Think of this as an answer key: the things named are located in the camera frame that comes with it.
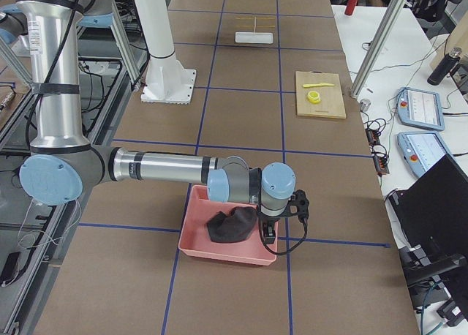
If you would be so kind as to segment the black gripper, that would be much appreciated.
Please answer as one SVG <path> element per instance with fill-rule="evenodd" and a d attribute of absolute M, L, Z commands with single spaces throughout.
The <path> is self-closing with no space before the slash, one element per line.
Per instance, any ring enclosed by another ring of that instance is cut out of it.
<path fill-rule="evenodd" d="M 284 217 L 288 216 L 288 210 L 268 210 L 260 207 L 257 210 L 260 222 L 259 230 L 261 232 L 261 239 L 264 244 L 273 244 L 276 241 L 276 223 Z"/>

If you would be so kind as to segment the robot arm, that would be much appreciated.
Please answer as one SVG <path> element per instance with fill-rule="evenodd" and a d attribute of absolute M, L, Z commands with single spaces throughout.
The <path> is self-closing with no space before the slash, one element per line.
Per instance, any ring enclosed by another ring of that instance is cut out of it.
<path fill-rule="evenodd" d="M 213 201 L 257 207 L 260 237 L 275 241 L 273 224 L 291 215 L 303 194 L 283 163 L 263 169 L 239 157 L 196 157 L 95 146 L 83 134 L 77 24 L 112 13 L 112 0 L 16 0 L 26 16 L 36 97 L 37 136 L 20 168 L 26 193 L 49 206 L 78 199 L 107 181 L 127 178 L 204 184 Z"/>
<path fill-rule="evenodd" d="M 19 36 L 28 35 L 26 15 L 17 4 L 7 4 L 1 7 L 1 38 L 8 45 L 15 42 Z"/>

